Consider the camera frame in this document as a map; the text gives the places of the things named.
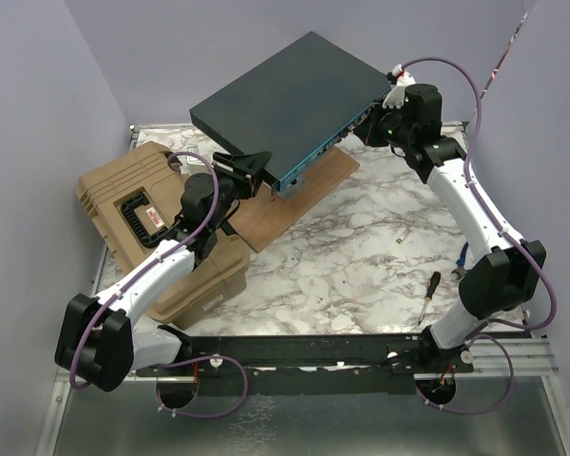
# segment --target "white marble countertop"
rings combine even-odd
[[[461,127],[445,127],[444,133],[464,144]],[[221,150],[192,125],[142,129],[138,144],[148,141],[174,151],[196,145],[208,157]],[[354,136],[338,146],[360,163],[359,169],[264,251],[252,252],[247,289],[187,333],[419,332],[417,320],[434,271],[441,272],[442,281],[422,326],[456,301],[458,283],[450,272],[465,239],[445,206],[387,148],[366,147]],[[397,243],[406,228],[410,234]],[[122,277],[108,253],[99,290]],[[520,322],[521,312],[505,317]],[[144,317],[136,328],[155,325]]]

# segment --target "screwdriver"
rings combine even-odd
[[[430,280],[428,281],[427,294],[425,295],[425,305],[422,307],[422,313],[420,313],[420,318],[418,318],[418,326],[420,326],[423,318],[425,317],[425,312],[427,311],[428,303],[433,298],[433,294],[435,293],[435,290],[437,290],[437,285],[439,285],[440,280],[441,280],[441,274],[438,271],[435,271],[433,275],[430,277]]]

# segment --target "purple wall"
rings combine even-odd
[[[490,87],[477,172],[504,215],[547,249],[560,310],[546,332],[570,403],[570,0],[539,1]],[[543,320],[542,285],[531,303]]]
[[[66,4],[132,124],[188,122],[190,107],[310,30],[383,71],[441,55],[483,85],[524,12],[524,0]],[[426,64],[414,74],[441,88],[446,118],[470,117],[472,96],[454,70]]]
[[[65,305],[101,251],[76,180],[127,140],[63,3],[0,1],[0,455],[34,452]]]

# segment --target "wooden board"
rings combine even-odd
[[[302,175],[307,184],[293,197],[284,200],[271,195],[270,188],[263,185],[255,198],[240,202],[230,224],[251,248],[261,252],[358,167],[357,161],[332,147]]]

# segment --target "tan plastic case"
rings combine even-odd
[[[165,155],[169,152],[164,145],[147,142],[78,180],[76,195],[127,274],[154,249],[140,243],[123,215],[122,204],[145,195],[147,204],[136,207],[134,212],[148,235],[170,226],[181,209],[180,198],[187,176],[169,169]],[[227,237],[219,231],[211,255],[169,288],[147,315],[186,329],[242,292],[248,268],[247,244],[238,236]]]

